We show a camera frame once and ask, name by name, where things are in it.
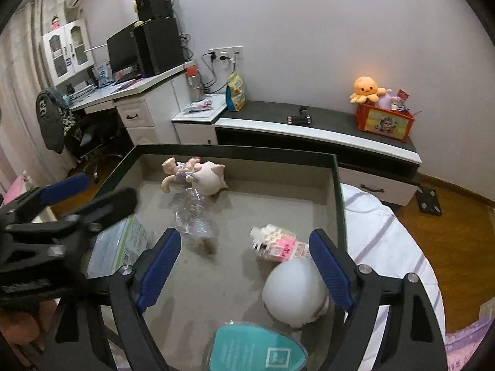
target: white round object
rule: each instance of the white round object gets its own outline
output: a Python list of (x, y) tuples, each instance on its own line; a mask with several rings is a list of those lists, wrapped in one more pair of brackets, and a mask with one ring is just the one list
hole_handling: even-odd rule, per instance
[(328, 290), (313, 260), (294, 258), (269, 274), (262, 299), (272, 316), (293, 328), (315, 321), (326, 313)]

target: white square logo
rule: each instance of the white square logo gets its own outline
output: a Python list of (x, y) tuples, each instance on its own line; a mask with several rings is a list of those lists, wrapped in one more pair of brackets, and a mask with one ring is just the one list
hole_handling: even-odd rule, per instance
[(266, 354), (266, 368), (289, 368), (291, 350), (285, 347), (269, 347)]

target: computer monitor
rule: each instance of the computer monitor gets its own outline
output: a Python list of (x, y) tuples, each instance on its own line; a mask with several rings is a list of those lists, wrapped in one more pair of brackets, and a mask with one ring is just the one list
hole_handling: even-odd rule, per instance
[(138, 55), (133, 42), (134, 23), (118, 31), (108, 39), (108, 56), (112, 72), (122, 71), (129, 66), (138, 66)]

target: blue gripper pad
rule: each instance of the blue gripper pad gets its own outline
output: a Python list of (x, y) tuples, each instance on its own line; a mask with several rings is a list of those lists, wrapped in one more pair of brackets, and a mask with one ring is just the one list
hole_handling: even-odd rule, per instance
[(43, 205), (53, 205), (84, 191), (89, 186), (89, 179), (84, 173), (66, 178), (52, 186), (45, 187), (40, 196)]
[(175, 264), (175, 260), (181, 251), (181, 235), (173, 229), (168, 228), (159, 239), (155, 247), (143, 252), (145, 261), (140, 261), (143, 254), (138, 258), (135, 265), (145, 266), (144, 274), (137, 271), (137, 285), (140, 284), (139, 297), (136, 301), (136, 308), (143, 313), (146, 308), (155, 305), (165, 282), (167, 281), (170, 271)]
[[(351, 296), (354, 261), (347, 253), (344, 253), (346, 258), (339, 255), (338, 248), (321, 229), (314, 230), (309, 236), (309, 253), (335, 304), (348, 311), (354, 305)], [(344, 262), (343, 267), (339, 264), (340, 261)]]

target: black speaker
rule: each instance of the black speaker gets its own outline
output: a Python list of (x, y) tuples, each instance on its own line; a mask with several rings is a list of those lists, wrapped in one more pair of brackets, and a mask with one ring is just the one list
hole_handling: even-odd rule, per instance
[(139, 70), (153, 76), (184, 64), (181, 38), (174, 17), (153, 19), (134, 28)]
[(172, 0), (136, 0), (140, 21), (172, 17)]

